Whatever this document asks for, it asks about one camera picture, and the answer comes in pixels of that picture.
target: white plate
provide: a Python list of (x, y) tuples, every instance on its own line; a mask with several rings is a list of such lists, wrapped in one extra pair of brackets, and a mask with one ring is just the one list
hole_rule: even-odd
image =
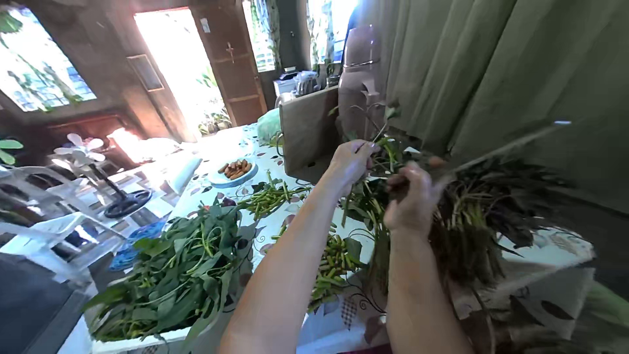
[(247, 162), (250, 163), (252, 167), (249, 172), (243, 174), (235, 180), (230, 180), (229, 178), (227, 178), (227, 176), (225, 176), (225, 174), (219, 173), (216, 169), (214, 170), (214, 172), (208, 175), (208, 181), (212, 184), (213, 187), (216, 188), (231, 188), (243, 184), (244, 182), (255, 176), (256, 173), (258, 173), (258, 165), (255, 162), (250, 161), (253, 159), (250, 157), (248, 159), (245, 158), (245, 160), (247, 160)]

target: blue object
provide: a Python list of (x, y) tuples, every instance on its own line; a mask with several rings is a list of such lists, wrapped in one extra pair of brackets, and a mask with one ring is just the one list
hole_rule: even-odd
[(164, 225), (166, 225), (166, 221), (158, 221), (133, 231), (131, 235), (129, 235), (127, 242), (120, 247), (114, 259), (111, 260), (109, 270), (120, 271), (131, 268), (135, 262), (135, 256), (139, 253), (139, 251), (133, 247), (133, 244), (140, 239), (158, 238), (162, 234)]

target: cross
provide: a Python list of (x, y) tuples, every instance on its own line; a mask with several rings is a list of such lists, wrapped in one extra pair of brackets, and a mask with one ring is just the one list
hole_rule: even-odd
[(227, 42), (227, 49), (225, 49), (226, 51), (228, 51), (231, 55), (231, 63), (234, 64), (234, 48), (231, 46), (230, 42)]

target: tablecloth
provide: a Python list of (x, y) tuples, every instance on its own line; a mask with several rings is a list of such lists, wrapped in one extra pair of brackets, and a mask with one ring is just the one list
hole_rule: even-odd
[[(282, 149), (260, 146), (257, 137), (257, 124), (235, 127), (218, 132), (211, 138), (194, 146), (199, 156), (203, 158), (201, 165), (195, 172), (191, 182), (187, 185), (181, 199), (177, 203), (171, 217), (186, 217), (195, 212), (200, 205), (211, 205), (218, 197), (241, 200), (243, 195), (252, 192), (252, 185), (261, 181), (267, 181), (267, 171), (272, 178), (284, 180), (288, 188), (300, 185), (311, 186), (309, 183), (289, 177), (284, 172), (284, 158)], [(211, 186), (208, 175), (218, 170), (222, 165), (236, 159), (248, 159), (255, 161), (259, 166), (257, 174), (244, 184), (232, 188), (215, 188)], [(278, 211), (262, 219), (258, 225), (258, 233), (253, 240), (250, 253), (253, 271), (265, 256), (265, 250), (275, 243), (271, 236), (279, 233), (284, 219), (289, 215), (297, 214), (303, 201), (285, 203)], [(343, 211), (337, 207), (332, 221), (338, 226), (337, 233), (342, 237), (348, 237), (354, 230), (364, 227), (362, 222), (348, 218), (345, 227), (341, 226)], [(243, 210), (242, 226), (253, 223), (253, 215)], [(360, 261), (368, 263), (374, 249), (371, 239), (364, 236), (352, 236), (362, 243)], [(502, 246), (513, 247), (505, 237), (499, 241)], [(503, 252), (503, 268), (506, 278), (494, 289), (481, 291), (481, 297), (490, 299), (494, 296), (508, 296), (529, 283), (555, 273), (560, 269), (587, 261), (593, 257), (591, 244), (578, 237), (571, 236), (561, 230), (541, 232), (535, 235), (535, 246), (519, 249), (523, 256), (520, 258), (510, 253)], [(352, 287), (347, 287), (338, 301), (321, 306), (316, 314), (307, 314), (304, 317), (302, 330), (299, 335), (298, 353), (339, 353), (344, 351), (361, 350), (388, 343), (385, 322), (383, 316), (385, 304), (378, 294), (365, 296), (358, 277), (348, 279)], [(457, 314), (465, 317), (470, 311), (479, 308), (471, 294), (462, 292), (456, 294), (453, 299)], [(218, 345), (218, 338), (224, 330), (229, 314), (220, 320), (222, 325), (217, 325), (206, 334), (199, 337), (202, 342), (197, 348), (204, 348), (204, 352), (213, 352)], [(182, 340), (187, 334), (187, 329), (162, 334), (167, 341)], [(120, 341), (118, 343), (101, 343), (98, 352), (110, 352), (114, 348), (126, 349), (133, 345), (147, 346), (151, 343), (159, 343), (153, 338), (147, 338), (144, 343), (137, 340)]]

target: bright doorway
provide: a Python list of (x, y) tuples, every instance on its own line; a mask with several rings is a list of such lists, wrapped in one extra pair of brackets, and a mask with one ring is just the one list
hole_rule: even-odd
[(203, 136), (231, 126), (192, 13), (188, 8), (135, 14), (188, 129)]

